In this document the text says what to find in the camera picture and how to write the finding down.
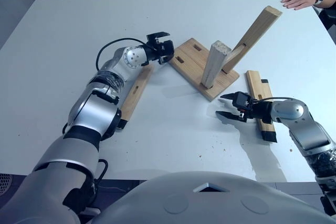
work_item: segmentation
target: table surface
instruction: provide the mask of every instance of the table surface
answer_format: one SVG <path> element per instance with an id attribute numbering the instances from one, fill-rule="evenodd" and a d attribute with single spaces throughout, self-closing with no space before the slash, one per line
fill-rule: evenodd
<path id="1" fill-rule="evenodd" d="M 207 48 L 218 39 L 233 48 L 267 5 L 283 14 L 235 67 L 240 78 L 224 93 L 246 92 L 244 73 L 258 70 L 274 96 L 304 101 L 335 139 L 336 47 L 312 8 L 296 12 L 280 0 L 37 0 L 0 50 L 0 172 L 31 172 L 60 135 L 105 43 L 166 31 L 175 46 L 194 37 Z M 107 48 L 101 63 L 125 45 L 134 43 Z M 283 125 L 269 144 L 255 121 L 216 117 L 231 108 L 209 103 L 170 65 L 157 66 L 126 128 L 101 143 L 110 164 L 104 178 L 211 170 L 260 182 L 314 181 Z"/>

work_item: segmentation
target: black cable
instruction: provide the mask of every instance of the black cable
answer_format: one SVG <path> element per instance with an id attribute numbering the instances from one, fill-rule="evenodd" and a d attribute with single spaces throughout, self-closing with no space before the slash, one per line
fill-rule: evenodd
<path id="1" fill-rule="evenodd" d="M 114 40 L 114 41 L 112 41 L 112 42 L 110 42 L 110 43 L 107 43 L 105 46 L 103 46 L 103 47 L 100 49 L 100 51 L 99 51 L 99 53 L 98 53 L 98 55 L 97 55 L 97 58 L 96 58 L 96 70 L 97 70 L 97 71 L 99 71 L 98 62 L 99 62 L 99 58 L 100 58 L 101 52 L 103 52 L 103 50 L 104 50 L 105 48 L 107 48 L 109 45 L 114 44 L 114 43 L 119 42 L 119 41 L 122 41 L 122 40 L 134 40 L 134 41 L 137 41 L 137 42 L 139 42 L 139 43 L 141 43 L 141 44 L 143 44 L 143 45 L 148 46 L 145 42 L 142 42 L 141 40 L 134 39 L 134 38 L 121 38 L 121 39 L 116 39 L 116 40 Z"/>
<path id="2" fill-rule="evenodd" d="M 63 129 L 62 129 L 62 134 L 64 135 L 65 134 L 65 129 L 68 127 L 68 123 L 66 123 L 64 126 L 63 126 Z"/>
<path id="3" fill-rule="evenodd" d="M 98 163 L 104 163 L 105 167 L 104 167 L 104 170 L 101 172 L 100 176 L 96 179 L 96 182 L 95 182 L 96 185 L 98 185 L 100 183 L 100 181 L 103 179 L 103 177 L 104 177 L 104 175 L 107 171 L 107 168 L 109 167 L 109 163 L 105 159 L 99 159 Z"/>
<path id="4" fill-rule="evenodd" d="M 290 98 L 290 97 L 268 97 L 268 98 L 264 98 L 264 99 L 261 99 L 259 101 L 256 101 L 255 103 L 259 103 L 259 102 L 263 102 L 263 101 L 266 101 L 266 100 L 279 100 L 279 99 L 293 99 L 293 98 Z"/>

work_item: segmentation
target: wooden plank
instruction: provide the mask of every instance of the wooden plank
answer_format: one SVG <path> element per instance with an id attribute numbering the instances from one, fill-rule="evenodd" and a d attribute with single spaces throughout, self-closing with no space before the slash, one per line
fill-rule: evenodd
<path id="1" fill-rule="evenodd" d="M 212 88 L 207 89 L 201 84 L 201 80 L 208 55 L 209 50 L 192 38 L 175 49 L 170 64 L 202 95 L 212 101 L 237 80 L 239 74 L 234 70 L 229 74 L 220 71 Z"/>
<path id="2" fill-rule="evenodd" d="M 214 81 L 224 65 L 225 58 L 230 52 L 231 48 L 219 40 L 211 45 L 201 80 L 201 84 L 206 88 L 209 89 L 214 85 Z"/>
<path id="3" fill-rule="evenodd" d="M 264 80 L 262 82 L 258 71 L 248 70 L 246 72 L 246 78 L 248 81 L 250 93 L 255 99 L 261 100 L 272 97 L 268 81 Z M 277 142 L 274 125 L 263 123 L 261 119 L 257 119 L 257 122 L 262 134 L 262 138 L 268 142 Z"/>
<path id="4" fill-rule="evenodd" d="M 236 47 L 244 46 L 243 50 L 235 57 L 232 57 L 223 66 L 223 71 L 229 73 L 235 65 L 243 58 L 243 56 L 251 49 L 251 47 L 264 35 L 264 33 L 272 26 L 272 24 L 281 16 L 282 12 L 267 6 L 259 14 L 257 19 L 253 22 Z"/>
<path id="5" fill-rule="evenodd" d="M 137 105 L 144 88 L 147 85 L 147 82 L 152 75 L 154 70 L 153 65 L 147 65 L 142 68 L 141 72 L 139 73 L 133 87 L 131 88 L 130 92 L 128 93 L 122 107 L 121 107 L 121 119 L 125 121 L 129 121 L 131 115 Z"/>

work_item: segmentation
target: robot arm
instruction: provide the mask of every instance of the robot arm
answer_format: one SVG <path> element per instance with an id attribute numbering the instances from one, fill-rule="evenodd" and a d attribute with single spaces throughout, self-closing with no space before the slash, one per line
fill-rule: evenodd
<path id="1" fill-rule="evenodd" d="M 114 67 L 122 57 L 130 67 L 169 61 L 173 43 L 158 41 L 166 35 L 151 34 L 145 45 L 118 49 L 103 65 L 72 107 L 67 132 L 51 144 L 0 209 L 1 223 L 80 223 L 77 214 L 90 205 L 97 191 L 99 143 L 114 134 L 121 118 L 117 104 L 124 78 Z"/>
<path id="2" fill-rule="evenodd" d="M 251 96 L 236 92 L 221 96 L 232 100 L 240 112 L 233 115 L 217 111 L 229 119 L 246 122 L 257 118 L 264 123 L 282 123 L 289 129 L 289 135 L 316 175 L 316 181 L 336 211 L 336 145 L 325 129 L 310 114 L 302 101 L 288 98 L 284 101 L 254 100 Z"/>

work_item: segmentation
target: wooden stick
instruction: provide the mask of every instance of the wooden stick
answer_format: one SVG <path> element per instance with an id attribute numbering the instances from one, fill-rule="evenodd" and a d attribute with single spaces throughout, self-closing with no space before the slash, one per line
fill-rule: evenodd
<path id="1" fill-rule="evenodd" d="M 121 107 L 121 119 L 129 121 L 131 115 L 137 105 L 147 82 L 152 75 L 154 70 L 153 65 L 147 65 L 142 68 L 140 74 L 138 75 L 133 87 L 128 93 L 126 100 Z"/>
<path id="2" fill-rule="evenodd" d="M 241 38 L 240 42 L 234 48 L 237 49 L 242 45 L 245 45 L 243 50 L 228 60 L 222 70 L 225 73 L 229 73 L 234 66 L 242 59 L 242 57 L 250 50 L 250 48 L 263 36 L 263 34 L 271 27 L 271 25 L 280 17 L 281 11 L 267 6 L 250 26 L 244 36 Z"/>
<path id="3" fill-rule="evenodd" d="M 248 70 L 246 72 L 246 78 L 248 81 L 251 95 L 255 99 L 261 100 L 264 98 L 272 97 L 268 81 L 261 80 L 258 71 Z M 276 132 L 273 124 L 263 123 L 261 119 L 257 119 L 257 122 L 262 134 L 262 139 L 268 142 L 277 142 Z"/>
<path id="4" fill-rule="evenodd" d="M 214 85 L 215 79 L 224 65 L 225 58 L 230 52 L 231 48 L 219 40 L 211 45 L 201 80 L 201 84 L 206 88 L 209 89 Z"/>

